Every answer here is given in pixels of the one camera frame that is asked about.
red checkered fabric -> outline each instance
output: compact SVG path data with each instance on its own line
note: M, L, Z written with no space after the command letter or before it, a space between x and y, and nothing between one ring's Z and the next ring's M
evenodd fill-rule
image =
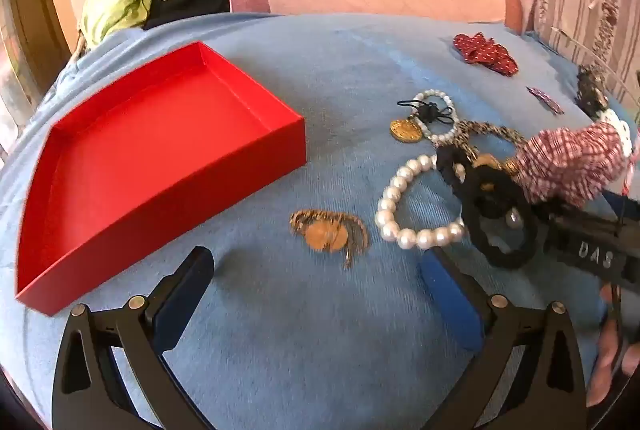
M476 33L473 37L457 35L453 45L468 64L482 64L504 76L513 76L518 72L518 64L509 56L507 49L495 43L493 38L487 40L482 33Z
M581 208L625 169L620 136L604 121L580 130L542 130L518 147L514 180L529 203L560 197Z

pearl bracelet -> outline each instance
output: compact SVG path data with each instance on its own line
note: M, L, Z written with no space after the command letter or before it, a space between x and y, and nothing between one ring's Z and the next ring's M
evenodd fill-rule
M458 119L458 113L456 112L456 107L453 105L453 100L441 90L428 89L423 92L419 92L418 94L415 95L414 100L421 101L421 100L424 100L425 98L430 98L432 96L436 98L441 98L444 101L445 105L451 109L451 119L453 120L453 126L451 127L451 129L446 134L432 134L431 131L429 130L429 127L427 127L422 122L422 120L420 120L420 118L418 118L417 116L414 116L412 120L418 127L420 127L420 130L422 131L422 135L426 139L431 141L434 145L438 146L439 144L450 143L451 141L453 141L453 139L458 134L458 123L460 122L460 120Z
M421 250L428 250L433 246L446 246L450 242L462 240L465 235L465 225L462 218L458 218L448 226L442 226L435 230L420 230L418 233L408 228L401 229L394 220L396 203L400 200L408 183L420 172L436 168L436 161L435 155L421 155L417 159L409 159L391 179L390 185L385 188L382 198L378 201L378 211L375 216L376 226L380 228L383 240L397 242L403 250L410 250L414 246Z

red box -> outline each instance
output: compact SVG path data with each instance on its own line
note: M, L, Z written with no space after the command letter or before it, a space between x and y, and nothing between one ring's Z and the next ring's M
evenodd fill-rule
M16 298L53 315L305 162L304 118L222 56L198 42L158 58L53 126Z

metal bolt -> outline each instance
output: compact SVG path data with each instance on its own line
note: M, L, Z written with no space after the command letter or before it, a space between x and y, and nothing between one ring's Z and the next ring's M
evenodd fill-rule
M551 304L551 308L555 313L558 313L559 315L563 315L566 312L566 307L564 307L564 304L562 302L553 302Z
M86 309L86 305L84 305L84 304L76 304L71 309L71 315L72 316L80 316L82 313L84 313L85 309Z
M130 309L140 309L145 304L145 297L137 295L129 299Z
M505 296L502 295L493 295L491 297L491 304L498 309L503 309L509 305L509 301Z

bed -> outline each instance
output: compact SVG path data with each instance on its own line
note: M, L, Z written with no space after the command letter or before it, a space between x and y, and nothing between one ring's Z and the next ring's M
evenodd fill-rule
M461 61L452 38L479 30L516 59L520 71L513 78ZM461 117L505 124L524 136L590 124L574 104L576 66L499 24L237 13L108 36L62 71L0 176L0 363L50 423L54 365L69 308L48 318L14 299L22 202L48 127L117 77L196 40L305 116L308 163L80 301L92 310L121 306L151 291L193 246L205 246L214 254L218 278L166 358L214 426L418 428L470 354L440 320L418 277L418 254L383 242L372 222L380 190L395 168L419 153L433 153L428 142L401 144L389 135L390 121L404 114L396 101L441 89ZM552 115L526 86L547 92L565 115ZM513 151L493 139L478 139L478 146L497 156ZM289 215L309 207L353 212L364 220L372 244L352 270L342 270L339 256L313 253L289 233ZM610 214L603 198L589 208ZM444 182L431 174L412 187L398 215L403 226L418 228L448 222L459 209ZM468 241L447 251L487 291L518 305L564 302L589 377L606 310L595 277L541 254L515 272L494 269ZM124 364L121 354L117 358ZM486 416L495 413L513 372L511 363ZM155 421L126 367L124 380L140 414Z

